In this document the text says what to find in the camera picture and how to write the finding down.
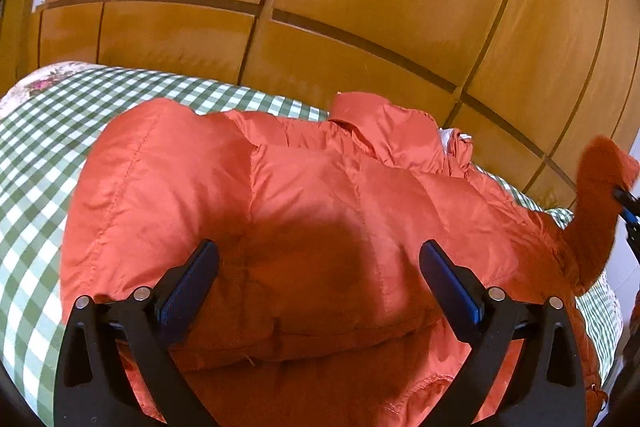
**silver screw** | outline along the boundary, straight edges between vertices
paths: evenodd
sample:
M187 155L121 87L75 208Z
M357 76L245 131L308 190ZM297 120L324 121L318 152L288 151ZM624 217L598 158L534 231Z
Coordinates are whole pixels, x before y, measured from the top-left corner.
M86 308L87 304L89 304L89 297L86 295L82 295L76 299L76 308L79 310Z
M551 304L551 307L555 308L556 310L561 310L562 306L564 306L564 304L562 303L562 299L559 297L551 297L549 299L549 304Z
M149 295L151 295L151 290L146 286L140 286L133 292L133 298L136 301L144 301L149 298Z
M492 288L489 288L489 296L494 300L494 301L504 301L504 298L507 296L504 293L504 290L502 288L498 288L498 286L494 286Z

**mattress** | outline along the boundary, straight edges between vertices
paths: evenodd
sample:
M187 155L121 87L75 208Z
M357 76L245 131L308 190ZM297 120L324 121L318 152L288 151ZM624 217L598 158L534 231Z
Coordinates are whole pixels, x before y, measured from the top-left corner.
M29 406L53 426L53 388L64 327L60 246L66 211L86 156L107 123L152 98L196 113L260 110L320 121L326 111L247 87L159 71L66 62L32 73L0 101L0 355ZM543 212L505 180L515 201ZM544 210L560 227L564 208ZM604 379L622 333L620 305L603 273L577 299Z

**red puffer jacket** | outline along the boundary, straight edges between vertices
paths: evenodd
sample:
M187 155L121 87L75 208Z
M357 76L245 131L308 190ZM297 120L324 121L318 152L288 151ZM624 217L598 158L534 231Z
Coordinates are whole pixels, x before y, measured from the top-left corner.
M638 163L600 138L578 174L562 232L446 149L428 114L373 94L338 95L324 123L229 111L197 116L154 100L112 121L70 206L62 251L65 317L83 294L122 299L153 286L204 237L220 274L173 356L223 425L415 426L468 354L418 269L436 239L485 286L566 304L591 424L603 395L575 296L602 271ZM512 346L480 417L498 406ZM158 415L140 375L144 410Z

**bed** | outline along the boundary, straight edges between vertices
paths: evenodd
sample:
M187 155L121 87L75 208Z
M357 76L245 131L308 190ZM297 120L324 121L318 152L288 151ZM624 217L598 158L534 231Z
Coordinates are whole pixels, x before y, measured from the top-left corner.
M0 355L18 391L49 427L63 334L60 246L71 193L100 131L118 114L152 98L174 99L199 114L236 108L310 121L328 116L247 87L84 62L41 68L0 101ZM487 175L518 204L543 211L505 180ZM564 208L545 212L560 227L573 217ZM622 334L620 305L605 273L577 305L604 381Z

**blue gripper pad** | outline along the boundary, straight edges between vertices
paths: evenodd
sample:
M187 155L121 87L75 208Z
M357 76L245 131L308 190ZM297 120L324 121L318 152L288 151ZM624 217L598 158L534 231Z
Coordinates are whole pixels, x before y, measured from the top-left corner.
M482 283L468 268L453 264L433 239L420 248L420 272L456 338L473 345L481 336L484 318Z
M218 247L205 239L182 266L170 268L154 288L158 341L164 347L183 341L213 281L218 276Z

